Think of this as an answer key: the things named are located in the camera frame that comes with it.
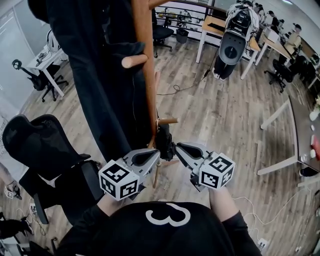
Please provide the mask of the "black hanging coat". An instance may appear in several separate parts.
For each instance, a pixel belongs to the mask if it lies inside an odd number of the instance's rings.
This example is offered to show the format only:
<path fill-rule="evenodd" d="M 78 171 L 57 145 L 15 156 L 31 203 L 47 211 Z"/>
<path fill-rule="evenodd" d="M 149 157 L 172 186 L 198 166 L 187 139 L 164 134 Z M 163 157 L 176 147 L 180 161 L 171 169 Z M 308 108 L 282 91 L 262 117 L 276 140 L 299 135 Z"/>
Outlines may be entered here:
<path fill-rule="evenodd" d="M 105 160 L 117 160 L 151 140 L 142 67 L 122 59 L 139 55 L 131 0 L 27 0 L 68 56 L 79 101 Z"/>

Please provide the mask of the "dark table with white legs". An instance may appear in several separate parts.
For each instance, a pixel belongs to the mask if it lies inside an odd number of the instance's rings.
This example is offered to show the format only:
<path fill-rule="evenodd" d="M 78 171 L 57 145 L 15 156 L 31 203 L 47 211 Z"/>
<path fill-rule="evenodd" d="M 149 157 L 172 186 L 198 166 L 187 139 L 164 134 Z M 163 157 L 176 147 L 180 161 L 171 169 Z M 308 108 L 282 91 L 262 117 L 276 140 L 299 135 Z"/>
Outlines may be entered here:
<path fill-rule="evenodd" d="M 258 170 L 257 175 L 268 174 L 296 163 L 303 164 L 320 173 L 320 161 L 316 158 L 311 158 L 310 155 L 312 135 L 316 135 L 320 141 L 320 120 L 316 119 L 311 121 L 309 117 L 310 112 L 306 106 L 300 104 L 296 99 L 289 97 L 276 112 L 260 125 L 260 128 L 265 130 L 286 108 L 289 109 L 289 116 L 291 118 L 289 127 L 293 132 L 294 155 L 281 162 Z M 309 154 L 310 159 L 308 162 L 301 162 L 300 156 L 305 153 Z"/>

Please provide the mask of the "person's black t-shirt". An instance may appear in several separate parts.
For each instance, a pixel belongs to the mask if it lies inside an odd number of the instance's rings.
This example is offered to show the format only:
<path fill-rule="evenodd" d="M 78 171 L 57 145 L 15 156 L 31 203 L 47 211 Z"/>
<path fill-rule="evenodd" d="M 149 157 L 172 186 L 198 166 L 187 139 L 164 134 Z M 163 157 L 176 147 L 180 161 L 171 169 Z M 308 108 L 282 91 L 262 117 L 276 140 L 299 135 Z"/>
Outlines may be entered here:
<path fill-rule="evenodd" d="M 194 202 L 151 201 L 111 215 L 86 210 L 56 256 L 262 256 L 241 213 L 220 221 Z"/>

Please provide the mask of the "black and white backpack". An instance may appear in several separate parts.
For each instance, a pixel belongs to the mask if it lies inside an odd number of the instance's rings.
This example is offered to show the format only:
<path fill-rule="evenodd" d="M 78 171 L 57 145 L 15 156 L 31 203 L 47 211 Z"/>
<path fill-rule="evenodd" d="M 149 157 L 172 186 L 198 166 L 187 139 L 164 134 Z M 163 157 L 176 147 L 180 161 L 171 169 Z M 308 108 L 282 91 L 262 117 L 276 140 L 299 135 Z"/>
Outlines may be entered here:
<path fill-rule="evenodd" d="M 247 39 L 259 30 L 259 16 L 249 0 L 236 2 L 226 12 L 225 29 L 240 33 Z"/>

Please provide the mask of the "black metal railing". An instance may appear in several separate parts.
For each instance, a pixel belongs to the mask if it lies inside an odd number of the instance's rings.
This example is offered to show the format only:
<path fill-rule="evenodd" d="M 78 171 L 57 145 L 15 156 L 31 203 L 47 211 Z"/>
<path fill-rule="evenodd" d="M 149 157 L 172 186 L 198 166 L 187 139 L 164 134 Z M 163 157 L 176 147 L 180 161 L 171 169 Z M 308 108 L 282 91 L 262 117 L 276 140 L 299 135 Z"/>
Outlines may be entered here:
<path fill-rule="evenodd" d="M 218 7 L 218 0 L 172 0 L 155 8 L 160 22 L 168 18 L 168 25 L 196 30 L 202 26 L 207 16 L 226 20 L 227 11 Z"/>

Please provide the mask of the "person's right forearm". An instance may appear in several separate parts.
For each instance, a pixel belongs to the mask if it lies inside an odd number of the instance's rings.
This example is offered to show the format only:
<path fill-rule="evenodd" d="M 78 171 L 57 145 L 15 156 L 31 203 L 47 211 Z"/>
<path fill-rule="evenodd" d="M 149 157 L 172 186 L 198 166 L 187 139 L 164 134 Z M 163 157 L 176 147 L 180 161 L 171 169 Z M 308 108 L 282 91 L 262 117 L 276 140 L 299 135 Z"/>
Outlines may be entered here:
<path fill-rule="evenodd" d="M 231 194 L 225 186 L 220 189 L 209 190 L 209 203 L 211 210 L 221 222 L 232 218 L 239 212 Z"/>

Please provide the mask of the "black mesh office chair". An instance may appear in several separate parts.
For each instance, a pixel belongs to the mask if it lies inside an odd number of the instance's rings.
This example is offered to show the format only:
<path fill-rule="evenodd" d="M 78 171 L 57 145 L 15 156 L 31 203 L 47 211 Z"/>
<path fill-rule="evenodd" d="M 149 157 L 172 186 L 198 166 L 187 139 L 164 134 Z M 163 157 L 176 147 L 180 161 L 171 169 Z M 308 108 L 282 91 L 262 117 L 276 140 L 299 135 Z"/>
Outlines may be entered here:
<path fill-rule="evenodd" d="M 49 224 L 45 210 L 61 206 L 74 225 L 102 198 L 99 162 L 76 152 L 55 116 L 44 114 L 29 121 L 16 115 L 5 126 L 2 142 L 13 159 L 27 166 L 19 184 L 33 198 L 43 224 Z"/>

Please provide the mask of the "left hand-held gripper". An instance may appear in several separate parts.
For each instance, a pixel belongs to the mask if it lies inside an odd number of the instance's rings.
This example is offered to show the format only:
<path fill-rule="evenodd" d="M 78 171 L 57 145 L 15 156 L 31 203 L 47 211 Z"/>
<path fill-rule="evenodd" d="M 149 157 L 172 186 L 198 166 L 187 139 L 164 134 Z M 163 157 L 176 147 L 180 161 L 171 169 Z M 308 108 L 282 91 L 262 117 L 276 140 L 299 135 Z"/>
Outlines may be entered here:
<path fill-rule="evenodd" d="M 98 173 L 100 188 L 117 201 L 133 200 L 145 189 L 145 176 L 159 159 L 158 149 L 142 148 L 132 150 L 116 161 L 111 160 Z"/>

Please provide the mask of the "dark waste bin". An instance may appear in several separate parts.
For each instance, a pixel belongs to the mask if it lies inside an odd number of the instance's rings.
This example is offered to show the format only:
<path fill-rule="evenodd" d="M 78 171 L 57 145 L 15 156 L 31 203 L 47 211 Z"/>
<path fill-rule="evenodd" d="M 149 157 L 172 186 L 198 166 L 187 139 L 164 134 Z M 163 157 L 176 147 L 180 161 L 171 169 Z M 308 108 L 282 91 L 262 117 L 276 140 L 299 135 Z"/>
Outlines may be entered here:
<path fill-rule="evenodd" d="M 176 29 L 176 40 L 181 44 L 185 44 L 188 39 L 189 32 L 183 28 Z"/>

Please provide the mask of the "grey oval backpack device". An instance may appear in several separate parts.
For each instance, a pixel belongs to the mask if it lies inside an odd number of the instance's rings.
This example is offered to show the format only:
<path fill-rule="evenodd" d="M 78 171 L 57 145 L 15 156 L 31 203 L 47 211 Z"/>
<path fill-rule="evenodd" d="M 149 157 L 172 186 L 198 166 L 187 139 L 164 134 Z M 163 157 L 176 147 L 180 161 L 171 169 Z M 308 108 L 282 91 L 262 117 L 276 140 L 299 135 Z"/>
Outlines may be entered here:
<path fill-rule="evenodd" d="M 219 47 L 219 57 L 229 66 L 236 65 L 246 49 L 246 38 L 232 31 L 226 31 Z"/>

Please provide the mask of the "wooden desk with white legs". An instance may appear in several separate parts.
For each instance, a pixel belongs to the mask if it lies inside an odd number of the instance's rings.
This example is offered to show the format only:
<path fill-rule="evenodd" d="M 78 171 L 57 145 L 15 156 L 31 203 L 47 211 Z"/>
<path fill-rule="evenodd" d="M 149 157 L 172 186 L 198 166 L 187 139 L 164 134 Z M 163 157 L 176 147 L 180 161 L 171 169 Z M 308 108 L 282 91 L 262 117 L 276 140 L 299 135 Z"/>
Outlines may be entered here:
<path fill-rule="evenodd" d="M 279 54 L 281 54 L 283 57 L 286 58 L 286 61 L 284 63 L 285 66 L 287 66 L 291 60 L 291 56 L 289 55 L 288 52 L 286 52 L 286 49 L 279 41 L 273 42 L 273 41 L 267 39 L 266 36 L 264 35 L 264 33 L 262 33 L 261 38 L 263 40 L 262 49 L 259 48 L 258 43 L 254 38 L 251 38 L 249 41 L 249 46 L 250 46 L 250 49 L 253 51 L 253 53 L 249 59 L 248 65 L 246 66 L 245 70 L 243 71 L 243 73 L 240 76 L 241 80 L 245 79 L 245 76 L 247 75 L 247 73 L 250 70 L 253 63 L 255 64 L 255 66 L 257 66 L 259 64 L 267 47 L 272 48 L 273 50 L 275 50 L 276 52 L 278 52 Z"/>
<path fill-rule="evenodd" d="M 203 45 L 206 42 L 207 33 L 213 34 L 214 36 L 217 36 L 217 38 L 219 40 L 221 40 L 223 37 L 224 28 L 222 29 L 222 31 L 219 29 L 213 28 L 213 27 L 209 26 L 209 24 L 211 24 L 211 23 L 218 25 L 218 26 L 221 26 L 221 27 L 225 27 L 225 21 L 222 19 L 215 18 L 215 17 L 209 16 L 209 15 L 204 19 L 204 22 L 202 24 L 200 43 L 199 43 L 196 61 L 195 61 L 196 63 L 200 62 Z M 254 36 L 250 39 L 248 46 L 250 47 L 251 50 L 253 50 L 253 53 L 252 53 L 251 57 L 249 58 L 249 63 L 248 63 L 248 66 L 250 68 L 251 65 L 255 62 L 256 57 L 260 51 L 260 48 L 259 48 L 258 43 L 257 43 Z"/>

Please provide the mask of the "white vase with flowers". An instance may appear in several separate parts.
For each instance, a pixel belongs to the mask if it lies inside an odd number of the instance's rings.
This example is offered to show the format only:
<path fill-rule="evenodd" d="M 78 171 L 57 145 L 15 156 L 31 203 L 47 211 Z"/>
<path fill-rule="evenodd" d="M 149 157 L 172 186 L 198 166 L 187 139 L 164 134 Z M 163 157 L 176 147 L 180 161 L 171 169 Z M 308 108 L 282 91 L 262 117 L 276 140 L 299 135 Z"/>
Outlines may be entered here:
<path fill-rule="evenodd" d="M 315 99 L 315 105 L 312 112 L 309 114 L 309 119 L 315 121 L 320 114 L 320 94 Z"/>

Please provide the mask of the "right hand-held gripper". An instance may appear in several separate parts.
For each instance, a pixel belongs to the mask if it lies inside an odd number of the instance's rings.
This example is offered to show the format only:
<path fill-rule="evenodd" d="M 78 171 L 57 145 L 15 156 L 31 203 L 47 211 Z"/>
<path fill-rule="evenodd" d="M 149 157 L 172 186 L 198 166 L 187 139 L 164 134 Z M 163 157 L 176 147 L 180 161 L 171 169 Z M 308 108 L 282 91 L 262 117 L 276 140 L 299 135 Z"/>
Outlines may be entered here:
<path fill-rule="evenodd" d="M 175 152 L 182 164 L 189 168 L 191 183 L 201 192 L 204 187 L 218 190 L 233 177 L 235 162 L 223 153 L 209 150 L 202 144 L 178 142 Z"/>

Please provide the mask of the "small black pouch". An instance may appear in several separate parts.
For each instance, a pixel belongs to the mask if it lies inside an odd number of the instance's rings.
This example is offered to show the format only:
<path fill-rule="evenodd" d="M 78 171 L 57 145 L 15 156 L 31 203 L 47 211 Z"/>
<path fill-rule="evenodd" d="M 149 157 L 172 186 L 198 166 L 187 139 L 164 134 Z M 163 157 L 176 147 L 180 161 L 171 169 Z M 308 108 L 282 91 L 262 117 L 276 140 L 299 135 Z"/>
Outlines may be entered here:
<path fill-rule="evenodd" d="M 156 124 L 155 146 L 160 151 L 160 158 L 169 162 L 176 155 L 176 144 L 173 142 L 170 126 L 167 123 L 160 124 L 160 119 L 157 120 Z"/>

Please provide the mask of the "white box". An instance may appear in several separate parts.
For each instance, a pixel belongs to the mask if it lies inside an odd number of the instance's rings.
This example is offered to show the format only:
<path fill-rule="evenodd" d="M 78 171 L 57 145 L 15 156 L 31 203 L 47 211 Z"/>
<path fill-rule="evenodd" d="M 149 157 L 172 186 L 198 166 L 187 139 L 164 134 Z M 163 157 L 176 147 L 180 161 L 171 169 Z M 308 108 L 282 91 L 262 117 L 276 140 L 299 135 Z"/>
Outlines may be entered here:
<path fill-rule="evenodd" d="M 276 43 L 279 40 L 279 34 L 276 33 L 273 29 L 270 27 L 266 27 L 264 29 L 264 35 L 265 37 L 270 40 L 273 43 Z"/>

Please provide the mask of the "red packet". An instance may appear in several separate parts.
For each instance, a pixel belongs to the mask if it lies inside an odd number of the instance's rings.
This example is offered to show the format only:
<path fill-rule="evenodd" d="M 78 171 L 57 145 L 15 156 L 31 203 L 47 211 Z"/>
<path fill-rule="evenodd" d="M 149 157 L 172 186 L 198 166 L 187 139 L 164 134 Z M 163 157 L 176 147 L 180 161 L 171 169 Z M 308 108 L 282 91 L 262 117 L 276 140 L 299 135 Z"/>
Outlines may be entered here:
<path fill-rule="evenodd" d="M 311 136 L 310 148 L 311 158 L 316 158 L 317 161 L 320 161 L 320 142 L 315 134 Z"/>

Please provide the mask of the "brown wooden coat rack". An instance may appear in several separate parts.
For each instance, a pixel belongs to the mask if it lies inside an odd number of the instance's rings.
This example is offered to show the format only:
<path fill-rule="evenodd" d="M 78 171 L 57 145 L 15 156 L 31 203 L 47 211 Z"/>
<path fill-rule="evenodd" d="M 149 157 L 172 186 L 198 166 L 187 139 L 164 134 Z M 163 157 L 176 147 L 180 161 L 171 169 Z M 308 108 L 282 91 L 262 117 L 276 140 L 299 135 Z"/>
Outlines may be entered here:
<path fill-rule="evenodd" d="M 152 9 L 170 2 L 171 0 L 131 0 L 133 23 L 135 35 L 138 42 L 144 43 L 143 53 L 124 57 L 121 61 L 125 69 L 135 66 L 141 66 L 146 90 L 146 103 L 149 113 L 149 121 L 151 128 L 151 139 L 148 144 L 149 149 L 156 148 L 157 120 L 160 124 L 175 124 L 179 120 L 177 118 L 161 119 L 158 115 L 156 96 L 158 85 L 160 82 L 160 73 L 155 72 L 154 65 L 154 46 L 153 46 L 153 25 L 152 25 Z M 178 160 L 166 161 L 159 159 L 156 164 L 153 187 L 155 188 L 158 181 L 158 175 L 161 166 L 168 166 L 177 163 Z"/>

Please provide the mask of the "white and black robot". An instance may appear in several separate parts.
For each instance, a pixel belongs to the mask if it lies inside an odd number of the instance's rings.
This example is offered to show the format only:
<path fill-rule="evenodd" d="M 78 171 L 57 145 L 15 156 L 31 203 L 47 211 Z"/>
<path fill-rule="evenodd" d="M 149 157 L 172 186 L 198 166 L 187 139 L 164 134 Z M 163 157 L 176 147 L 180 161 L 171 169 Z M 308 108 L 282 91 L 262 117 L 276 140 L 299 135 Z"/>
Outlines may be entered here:
<path fill-rule="evenodd" d="M 60 49 L 60 45 L 52 30 L 49 30 L 46 35 L 46 45 L 51 53 L 56 53 Z"/>

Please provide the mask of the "person's left forearm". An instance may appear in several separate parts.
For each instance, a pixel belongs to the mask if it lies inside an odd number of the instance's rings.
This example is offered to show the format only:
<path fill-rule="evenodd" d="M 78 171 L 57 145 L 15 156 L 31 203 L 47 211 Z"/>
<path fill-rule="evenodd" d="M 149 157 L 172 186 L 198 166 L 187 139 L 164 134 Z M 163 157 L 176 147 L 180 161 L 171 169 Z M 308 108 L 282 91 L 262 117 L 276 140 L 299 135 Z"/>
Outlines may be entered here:
<path fill-rule="evenodd" d="M 105 194 L 97 203 L 98 208 L 108 217 L 110 217 L 112 214 L 114 214 L 119 209 L 130 205 L 132 201 L 129 199 L 124 199 L 121 201 L 115 200 L 113 197 L 111 197 L 109 194 Z"/>

